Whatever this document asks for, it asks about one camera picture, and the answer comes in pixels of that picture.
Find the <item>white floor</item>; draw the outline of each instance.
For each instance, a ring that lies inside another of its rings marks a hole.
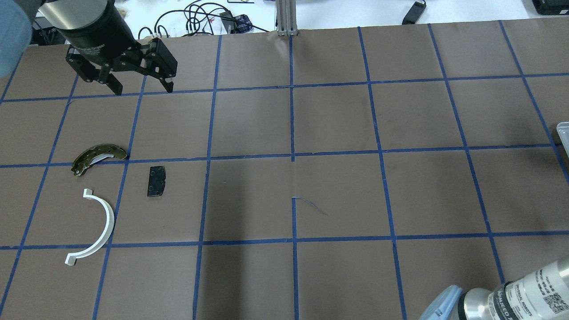
[[[273,1],[249,0],[254,3],[216,2],[229,8],[233,15],[246,14],[251,22],[267,30],[275,30]],[[388,26],[401,21],[415,0],[297,0],[299,29],[347,28],[357,26]],[[183,9],[191,0],[126,0],[117,6],[127,11],[126,22],[137,36],[141,27],[154,29],[156,19],[169,10]],[[418,23],[444,23],[486,20],[510,20],[542,17],[531,0],[427,0],[427,8]],[[183,13],[172,13],[160,20],[171,36],[182,36],[185,31]],[[214,33],[221,31],[215,18]]]

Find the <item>white curved part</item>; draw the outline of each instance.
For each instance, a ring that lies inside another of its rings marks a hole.
[[[67,259],[65,259],[65,264],[67,264],[67,265],[75,265],[75,260],[80,259],[80,258],[84,258],[84,257],[88,257],[88,256],[94,254],[97,250],[101,249],[101,247],[109,239],[110,234],[113,233],[114,212],[113,212],[113,209],[110,207],[110,204],[107,201],[104,201],[103,199],[101,199],[97,196],[94,196],[93,191],[90,189],[83,190],[83,198],[86,198],[89,200],[99,201],[103,205],[103,208],[105,208],[105,214],[106,214],[105,229],[103,229],[103,233],[101,234],[99,239],[97,239],[97,241],[95,241],[95,243],[93,243],[93,245],[91,245],[89,248],[87,248],[83,251],[80,251],[80,252],[68,253]]]

